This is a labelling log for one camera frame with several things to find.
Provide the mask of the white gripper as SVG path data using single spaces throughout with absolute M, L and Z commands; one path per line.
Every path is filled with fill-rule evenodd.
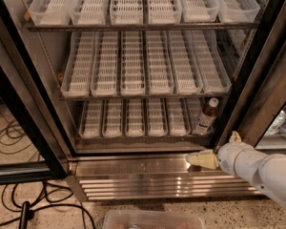
M 241 142 L 237 131 L 232 131 L 229 142 L 218 150 L 217 156 L 212 150 L 204 150 L 187 154 L 185 159 L 191 165 L 207 169 L 220 166 L 222 171 L 234 177 L 253 177 L 267 155 Z

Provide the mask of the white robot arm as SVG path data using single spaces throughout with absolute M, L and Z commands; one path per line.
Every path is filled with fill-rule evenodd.
M 267 155 L 243 142 L 233 131 L 229 141 L 215 154 L 211 150 L 185 155 L 190 165 L 220 168 L 226 174 L 247 181 L 264 196 L 286 209 L 286 155 Z

